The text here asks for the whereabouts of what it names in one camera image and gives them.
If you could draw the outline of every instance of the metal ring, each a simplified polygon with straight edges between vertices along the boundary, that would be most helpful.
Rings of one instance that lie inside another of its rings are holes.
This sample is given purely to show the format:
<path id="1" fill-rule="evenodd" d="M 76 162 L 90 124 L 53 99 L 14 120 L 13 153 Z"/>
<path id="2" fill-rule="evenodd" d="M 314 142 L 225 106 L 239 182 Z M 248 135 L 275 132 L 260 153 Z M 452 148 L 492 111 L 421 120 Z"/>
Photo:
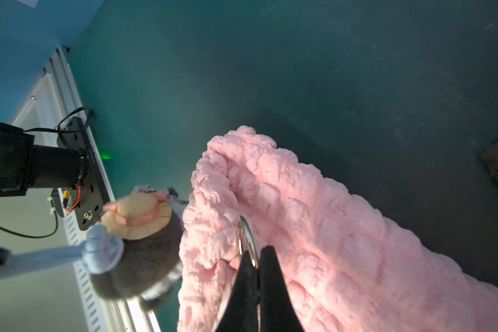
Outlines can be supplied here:
<path id="1" fill-rule="evenodd" d="M 243 255 L 245 251 L 243 248 L 243 241 L 242 241 L 242 239 L 244 238 L 245 242 L 247 243 L 246 250 L 249 251 L 249 257 L 251 257 L 251 262 L 253 266 L 258 269 L 258 255 L 256 253 L 256 246 L 254 245 L 253 235 L 251 234 L 251 230 L 249 229 L 249 224 L 247 224 L 247 221 L 242 216 L 240 216 L 238 229 L 239 229 L 238 248 L 240 250 L 240 255 Z"/>

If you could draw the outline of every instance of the pink fluffy fabric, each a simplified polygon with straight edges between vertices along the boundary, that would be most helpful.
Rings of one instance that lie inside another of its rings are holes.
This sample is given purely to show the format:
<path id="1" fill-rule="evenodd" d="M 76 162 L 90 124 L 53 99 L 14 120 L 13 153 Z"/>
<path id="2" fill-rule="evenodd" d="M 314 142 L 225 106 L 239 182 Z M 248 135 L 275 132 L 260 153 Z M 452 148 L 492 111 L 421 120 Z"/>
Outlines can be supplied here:
<path id="1" fill-rule="evenodd" d="M 192 174 L 179 332 L 214 331 L 239 259 L 237 222 L 275 247 L 306 331 L 498 331 L 498 289 L 422 246 L 344 185 L 242 126 Z"/>

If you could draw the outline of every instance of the plush toy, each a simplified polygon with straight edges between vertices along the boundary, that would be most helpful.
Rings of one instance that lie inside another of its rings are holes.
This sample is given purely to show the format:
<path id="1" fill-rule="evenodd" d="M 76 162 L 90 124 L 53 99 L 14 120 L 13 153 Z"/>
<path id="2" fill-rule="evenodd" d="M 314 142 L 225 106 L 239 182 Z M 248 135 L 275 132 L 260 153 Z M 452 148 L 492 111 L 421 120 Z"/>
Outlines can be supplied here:
<path id="1" fill-rule="evenodd" d="M 139 296 L 146 309 L 162 305 L 181 276 L 179 243 L 184 229 L 180 216 L 184 207 L 174 190 L 161 193 L 149 187 L 135 189 L 103 207 L 106 213 L 101 223 L 124 241 L 124 253 L 114 269 L 91 275 L 101 297 Z"/>

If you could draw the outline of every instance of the rope knot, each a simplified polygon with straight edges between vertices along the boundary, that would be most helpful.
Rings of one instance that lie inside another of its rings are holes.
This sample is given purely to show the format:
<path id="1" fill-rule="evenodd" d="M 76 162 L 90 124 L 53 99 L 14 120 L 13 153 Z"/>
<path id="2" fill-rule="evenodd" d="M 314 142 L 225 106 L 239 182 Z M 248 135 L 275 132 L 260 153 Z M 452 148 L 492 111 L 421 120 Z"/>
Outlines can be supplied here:
<path id="1" fill-rule="evenodd" d="M 105 226 L 95 225 L 81 244 L 81 262 L 90 274 L 111 271 L 124 253 L 124 241 L 107 232 Z"/>

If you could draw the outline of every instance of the teal floor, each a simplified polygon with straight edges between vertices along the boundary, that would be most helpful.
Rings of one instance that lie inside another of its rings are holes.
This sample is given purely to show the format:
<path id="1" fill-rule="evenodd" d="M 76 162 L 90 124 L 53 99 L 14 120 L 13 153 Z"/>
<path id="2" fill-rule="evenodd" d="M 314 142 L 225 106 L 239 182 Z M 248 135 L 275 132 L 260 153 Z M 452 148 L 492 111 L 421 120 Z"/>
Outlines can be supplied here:
<path id="1" fill-rule="evenodd" d="M 69 62 L 116 196 L 246 124 L 498 286 L 498 0 L 106 0 Z"/>

